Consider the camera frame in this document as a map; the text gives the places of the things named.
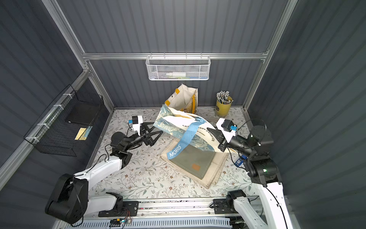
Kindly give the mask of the cream tote bag front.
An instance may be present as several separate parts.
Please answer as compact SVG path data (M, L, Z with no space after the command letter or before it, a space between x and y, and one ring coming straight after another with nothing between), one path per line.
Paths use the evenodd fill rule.
M218 179L220 177L220 173L222 172L222 169L224 167L224 163L227 159L227 154L216 152L206 175L204 176L203 179L198 179L197 177L189 174L188 172L179 168L177 165L170 162L169 159L167 158L167 153L170 152L171 150L173 150L173 148L177 145L178 142L179 142L178 139L173 140L172 143L170 145L168 145L167 148L161 153L160 157L165 162L167 162L170 166L172 166L174 169L179 171L179 173L181 173L183 176L194 180L195 182L199 183L201 186L203 186L206 189L210 188L210 186L212 184L214 184L218 181Z

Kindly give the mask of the cream tote blue print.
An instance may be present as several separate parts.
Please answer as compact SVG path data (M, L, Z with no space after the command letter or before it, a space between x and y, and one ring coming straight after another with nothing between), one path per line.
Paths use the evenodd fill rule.
M202 151L220 152L218 140L208 130L215 127L196 114L178 111L164 104L153 126L179 139L166 154L169 160L177 157L188 145Z

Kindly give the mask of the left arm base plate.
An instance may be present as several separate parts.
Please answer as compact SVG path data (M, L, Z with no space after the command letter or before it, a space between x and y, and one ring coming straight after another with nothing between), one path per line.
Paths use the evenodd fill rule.
M100 211L98 217L135 217L139 209L139 201L123 201L116 203L112 210Z

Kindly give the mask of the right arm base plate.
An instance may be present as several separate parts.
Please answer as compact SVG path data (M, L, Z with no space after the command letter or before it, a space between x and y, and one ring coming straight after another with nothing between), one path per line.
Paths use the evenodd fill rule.
M229 209L225 198L213 199L213 202L209 205L209 208L214 210L215 214L229 214L232 211Z

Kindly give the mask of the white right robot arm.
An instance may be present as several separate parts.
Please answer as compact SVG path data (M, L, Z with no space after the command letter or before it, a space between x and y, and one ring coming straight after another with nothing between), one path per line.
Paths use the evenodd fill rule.
M253 194L260 198L265 219L253 208L242 190L228 192L226 207L238 213L250 229L291 229L291 218L283 193L282 178L276 163L270 158L274 143L266 125L254 126L248 135L236 134L235 127L225 125L221 130L208 131L218 140L221 151L236 150L243 161L243 169L252 182Z

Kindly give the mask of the olive green canvas bag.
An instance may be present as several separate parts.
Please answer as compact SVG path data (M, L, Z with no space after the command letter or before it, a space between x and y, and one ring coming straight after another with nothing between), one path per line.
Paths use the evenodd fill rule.
M188 145L179 155L169 161L198 179L203 179L215 154L215 152L203 151Z

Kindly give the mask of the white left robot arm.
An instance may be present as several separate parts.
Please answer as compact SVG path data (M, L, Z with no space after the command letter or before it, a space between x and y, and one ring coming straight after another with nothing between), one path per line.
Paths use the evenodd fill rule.
M128 216L130 211L123 204L123 197L107 192L105 196L89 197L89 191L108 175L128 165L132 158L131 150L142 144L153 146L162 130L155 130L151 122L139 125L139 131L131 136L115 132L111 137L112 152L105 159L98 159L90 168L59 177L45 206L45 213L78 227L85 215L98 213L99 216Z

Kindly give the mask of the cream tote yellow handles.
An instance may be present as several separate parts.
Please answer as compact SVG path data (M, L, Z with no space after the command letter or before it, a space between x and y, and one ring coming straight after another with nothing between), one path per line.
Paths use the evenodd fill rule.
M195 114L198 106L198 89L181 84L165 101L165 105L175 110Z

